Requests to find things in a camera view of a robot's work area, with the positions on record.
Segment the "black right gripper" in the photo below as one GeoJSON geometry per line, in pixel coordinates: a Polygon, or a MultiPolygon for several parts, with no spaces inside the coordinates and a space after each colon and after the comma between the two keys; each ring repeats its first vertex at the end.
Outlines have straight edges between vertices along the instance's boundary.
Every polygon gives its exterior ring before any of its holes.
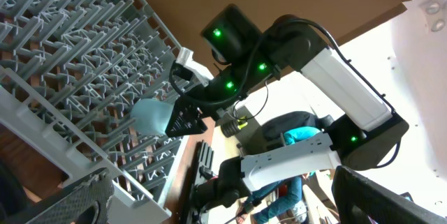
{"type": "Polygon", "coordinates": [[[180,89],[165,129],[168,137],[199,135],[207,130],[202,120],[206,117],[220,119],[224,110],[244,100],[257,85],[276,75],[272,65],[229,65],[206,85],[197,84],[188,91],[180,89]]]}

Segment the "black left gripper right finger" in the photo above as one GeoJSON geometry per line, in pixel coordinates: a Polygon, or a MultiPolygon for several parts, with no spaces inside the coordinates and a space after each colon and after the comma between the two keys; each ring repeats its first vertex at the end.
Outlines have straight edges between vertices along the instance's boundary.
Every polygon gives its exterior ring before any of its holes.
{"type": "Polygon", "coordinates": [[[340,165],[335,169],[332,194],[341,224],[446,224],[446,219],[340,165]]]}

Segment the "person in teal shirt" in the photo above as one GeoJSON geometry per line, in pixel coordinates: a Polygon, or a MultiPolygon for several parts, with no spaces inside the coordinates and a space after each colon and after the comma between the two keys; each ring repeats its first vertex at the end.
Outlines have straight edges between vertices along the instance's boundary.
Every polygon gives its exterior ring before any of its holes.
{"type": "MultiPolygon", "coordinates": [[[[275,117],[264,123],[261,126],[260,132],[252,136],[251,141],[257,142],[264,140],[270,143],[283,136],[284,144],[289,146],[315,136],[322,129],[321,122],[315,114],[306,111],[294,111],[275,117]]],[[[308,178],[309,175],[310,173],[306,172],[291,177],[290,179],[280,179],[279,181],[266,184],[262,188],[253,191],[238,209],[237,214],[239,217],[237,218],[237,222],[245,223],[247,217],[250,217],[251,223],[268,223],[270,219],[294,207],[302,200],[302,180],[308,178]],[[287,186],[287,191],[284,195],[278,197],[274,202],[259,212],[254,214],[241,214],[243,209],[254,200],[259,200],[263,196],[267,196],[272,190],[282,184],[286,184],[287,186]]]]}

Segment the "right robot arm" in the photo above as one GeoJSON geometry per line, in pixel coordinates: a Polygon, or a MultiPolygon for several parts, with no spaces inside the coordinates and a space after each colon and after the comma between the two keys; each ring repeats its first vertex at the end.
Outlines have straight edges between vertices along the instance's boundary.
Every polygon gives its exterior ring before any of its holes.
{"type": "Polygon", "coordinates": [[[203,119],[220,119],[261,83],[279,79],[285,68],[298,72],[306,98],[325,98],[338,117],[295,144],[230,158],[216,175],[196,184],[191,208],[201,214],[229,207],[262,187],[337,166],[365,171],[393,162],[408,123],[342,54],[321,25],[294,15],[261,31],[237,6],[225,7],[201,31],[224,68],[175,101],[166,133],[171,137],[205,132],[203,119]]]}

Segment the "grey dishwasher rack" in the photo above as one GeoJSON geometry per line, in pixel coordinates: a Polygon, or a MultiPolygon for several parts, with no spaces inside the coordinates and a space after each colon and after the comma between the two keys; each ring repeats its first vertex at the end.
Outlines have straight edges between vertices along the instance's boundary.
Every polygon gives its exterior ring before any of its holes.
{"type": "Polygon", "coordinates": [[[130,112],[176,99],[179,48],[145,0],[1,0],[1,123],[64,186],[108,168],[111,223],[162,223],[187,139],[138,133],[130,112]]]}

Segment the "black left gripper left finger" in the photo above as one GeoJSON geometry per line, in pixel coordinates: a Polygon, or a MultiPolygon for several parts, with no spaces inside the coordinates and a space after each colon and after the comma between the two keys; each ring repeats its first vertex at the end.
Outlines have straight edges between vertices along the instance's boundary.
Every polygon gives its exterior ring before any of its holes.
{"type": "Polygon", "coordinates": [[[2,223],[106,224],[114,192],[109,170],[102,167],[2,223]]]}

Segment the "light blue cup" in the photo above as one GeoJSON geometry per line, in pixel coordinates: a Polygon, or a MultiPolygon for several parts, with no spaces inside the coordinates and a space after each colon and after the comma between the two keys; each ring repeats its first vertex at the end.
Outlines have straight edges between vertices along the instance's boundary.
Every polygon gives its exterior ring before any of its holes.
{"type": "Polygon", "coordinates": [[[142,135],[164,135],[173,112],[173,105],[145,98],[138,101],[130,115],[135,119],[133,127],[142,135]]]}

